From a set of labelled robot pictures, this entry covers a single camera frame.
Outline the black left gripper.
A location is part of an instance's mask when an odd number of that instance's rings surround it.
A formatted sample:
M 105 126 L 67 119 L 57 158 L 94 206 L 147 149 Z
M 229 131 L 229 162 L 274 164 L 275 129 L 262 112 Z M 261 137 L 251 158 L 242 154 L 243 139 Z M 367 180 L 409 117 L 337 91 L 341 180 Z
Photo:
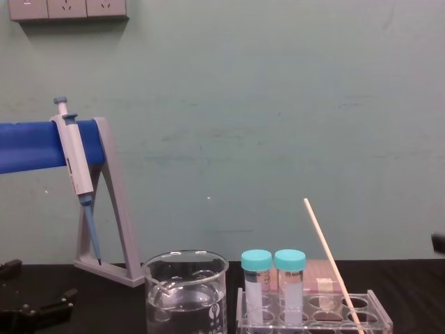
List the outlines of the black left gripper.
M 5 262 L 0 265 L 0 279 L 16 278 L 21 270 L 21 260 Z M 38 319 L 70 319 L 77 295 L 76 288 L 69 289 L 57 301 L 40 307 L 38 311 L 31 308 L 1 310 L 1 333 L 34 333 Z

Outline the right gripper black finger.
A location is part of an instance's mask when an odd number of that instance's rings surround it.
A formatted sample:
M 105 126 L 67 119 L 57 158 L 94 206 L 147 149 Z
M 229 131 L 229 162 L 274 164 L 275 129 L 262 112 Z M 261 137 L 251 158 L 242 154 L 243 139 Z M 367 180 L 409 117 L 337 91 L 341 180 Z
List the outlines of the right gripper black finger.
M 432 233 L 431 234 L 432 248 L 436 254 L 445 255 L 445 234 Z

